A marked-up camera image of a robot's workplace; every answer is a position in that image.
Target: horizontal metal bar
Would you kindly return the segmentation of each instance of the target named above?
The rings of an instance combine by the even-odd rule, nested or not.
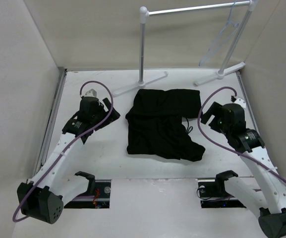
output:
[[[150,11],[149,16],[160,16],[160,15],[183,13],[183,12],[190,12],[190,11],[230,8],[233,6],[233,4],[234,4],[233,2],[230,2],[230,3],[221,3],[221,4],[206,5],[206,6],[193,6],[193,7],[176,8],[176,9],[161,10],[161,11]],[[235,3],[234,7],[236,7],[236,6],[249,6],[250,4],[251,4],[250,0],[238,1]]]

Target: metal rod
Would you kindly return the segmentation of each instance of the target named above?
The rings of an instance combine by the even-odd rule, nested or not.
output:
[[[206,6],[194,6],[194,7],[185,7],[185,8],[161,10],[161,11],[150,11],[148,15],[149,16],[160,16],[160,15],[183,13],[183,12],[190,12],[190,11],[230,8],[230,7],[233,6],[233,4],[234,4],[233,2],[229,2],[229,3],[206,5]],[[250,4],[251,4],[250,0],[248,0],[248,1],[238,1],[238,2],[236,2],[234,4],[234,7],[236,7],[236,6],[249,6]]]
[[[240,27],[239,27],[239,29],[238,29],[238,31],[236,33],[236,36],[235,36],[235,38],[234,38],[234,40],[233,40],[233,42],[231,44],[231,47],[230,47],[230,49],[229,49],[229,51],[227,53],[227,56],[224,59],[222,65],[221,65],[220,70],[218,71],[218,74],[223,74],[224,73],[224,70],[225,70],[225,68],[226,68],[226,66],[227,66],[227,64],[228,64],[228,62],[229,62],[229,60],[230,60],[230,58],[231,58],[231,56],[232,56],[232,54],[234,52],[234,49],[235,49],[235,47],[236,47],[236,45],[238,43],[238,40],[240,39],[240,37],[241,37],[241,35],[242,35],[243,31],[244,31],[244,28],[245,28],[245,26],[246,26],[246,24],[248,22],[248,19],[251,16],[251,14],[252,14],[252,12],[249,11],[249,10],[246,12],[246,14],[245,14],[245,16],[244,16],[244,18],[243,18],[243,20],[242,20],[242,22],[240,24]]]
[[[141,37],[139,47],[139,80],[138,84],[144,84],[144,46],[145,46],[145,23],[141,23]]]

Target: white wall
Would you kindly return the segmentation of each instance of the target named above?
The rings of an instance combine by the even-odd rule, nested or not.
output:
[[[137,68],[139,8],[150,11],[234,0],[25,0],[58,66],[87,69]],[[279,0],[261,0],[251,16],[230,64],[244,60]],[[241,21],[246,7],[233,10]],[[224,27],[229,9],[149,18],[147,67],[197,67]],[[221,65],[225,46],[210,64]]]
[[[31,176],[58,69],[22,0],[0,0],[0,238],[9,238],[20,181]]]
[[[286,0],[281,0],[246,60],[243,81],[260,132],[286,177]]]

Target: white pipe connector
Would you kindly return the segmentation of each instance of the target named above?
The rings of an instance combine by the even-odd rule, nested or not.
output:
[[[142,6],[139,9],[139,13],[140,13],[141,24],[146,24],[147,17],[149,17],[149,12],[148,12],[147,8],[145,6]]]
[[[248,7],[249,11],[254,11],[256,5],[257,5],[258,0],[251,0],[250,6]]]

